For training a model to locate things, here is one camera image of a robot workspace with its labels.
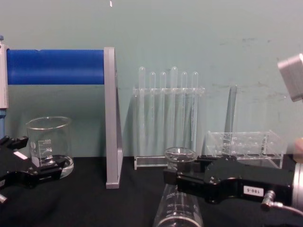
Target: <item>light blue wall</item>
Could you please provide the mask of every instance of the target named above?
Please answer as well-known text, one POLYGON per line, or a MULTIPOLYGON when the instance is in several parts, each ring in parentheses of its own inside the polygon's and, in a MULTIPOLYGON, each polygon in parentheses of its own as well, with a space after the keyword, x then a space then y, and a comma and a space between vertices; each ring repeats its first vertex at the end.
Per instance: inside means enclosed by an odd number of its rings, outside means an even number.
MULTIPOLYGON (((110 7, 109 0, 0 0, 0 33, 12 49, 114 46, 126 144, 130 135, 125 122, 140 66, 156 72, 172 66, 198 71, 200 85, 209 91, 224 91, 236 83, 256 92, 265 85, 277 99, 287 95, 276 63, 302 51, 301 0, 112 3, 110 7)), ((9 135, 26 133, 24 124, 33 117, 66 115, 73 119, 74 156, 104 154, 103 87, 11 87, 9 100, 9 135)), ((303 132, 303 105, 289 98, 283 103, 264 112, 263 127, 292 141, 303 132)), ((226 106, 212 100, 208 104, 207 129, 220 130, 226 106)))

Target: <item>white label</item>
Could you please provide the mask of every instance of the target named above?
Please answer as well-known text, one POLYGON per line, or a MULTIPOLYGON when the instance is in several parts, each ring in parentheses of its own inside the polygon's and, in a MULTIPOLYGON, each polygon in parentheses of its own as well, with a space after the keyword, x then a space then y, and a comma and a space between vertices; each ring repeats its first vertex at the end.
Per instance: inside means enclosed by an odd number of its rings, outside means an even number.
POLYGON ((14 154, 23 160, 27 159, 27 157, 24 154, 21 154, 19 151, 14 152, 14 154))
POLYGON ((255 195, 255 196, 264 196, 264 189, 263 188, 255 188, 250 186, 244 186, 243 193, 247 195, 255 195))
POLYGON ((2 187, 5 184, 5 180, 0 181, 0 187, 2 187))

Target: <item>blue cylinder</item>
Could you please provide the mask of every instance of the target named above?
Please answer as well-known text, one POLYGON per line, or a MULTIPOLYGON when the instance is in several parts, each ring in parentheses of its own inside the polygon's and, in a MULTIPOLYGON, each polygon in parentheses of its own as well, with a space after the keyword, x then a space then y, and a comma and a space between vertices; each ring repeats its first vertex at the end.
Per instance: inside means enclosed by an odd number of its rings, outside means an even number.
POLYGON ((8 84, 101 85, 103 57, 103 50, 8 50, 8 84))

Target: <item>black tablecloth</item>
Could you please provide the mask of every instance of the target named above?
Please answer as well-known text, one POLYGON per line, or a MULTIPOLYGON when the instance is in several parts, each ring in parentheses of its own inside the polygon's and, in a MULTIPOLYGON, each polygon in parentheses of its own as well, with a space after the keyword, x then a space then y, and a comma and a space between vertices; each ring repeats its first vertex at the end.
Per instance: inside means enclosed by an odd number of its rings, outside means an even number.
MULTIPOLYGON (((74 171, 34 189, 1 191, 0 227, 150 227, 164 189, 162 169, 134 170, 124 158, 120 189, 105 189, 105 158, 75 158, 74 171)), ((303 218, 287 211, 263 212, 256 202, 230 199, 219 205, 199 199, 205 227, 261 227, 293 224, 303 218)))

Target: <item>glass beaker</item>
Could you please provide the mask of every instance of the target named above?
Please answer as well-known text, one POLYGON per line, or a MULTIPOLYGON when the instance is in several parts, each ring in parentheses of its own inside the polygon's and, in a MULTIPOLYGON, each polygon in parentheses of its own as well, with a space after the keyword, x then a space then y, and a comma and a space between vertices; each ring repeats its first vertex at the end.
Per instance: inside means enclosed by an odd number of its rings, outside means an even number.
POLYGON ((67 117, 40 117, 26 123, 32 162, 37 167, 48 166, 65 158, 61 178, 69 175, 74 168, 70 123, 71 120, 67 117))
MULTIPOLYGON (((169 169, 190 172, 197 154, 186 148, 165 150, 169 169)), ((179 192, 176 185, 165 185, 153 227, 202 227, 197 197, 179 192)))

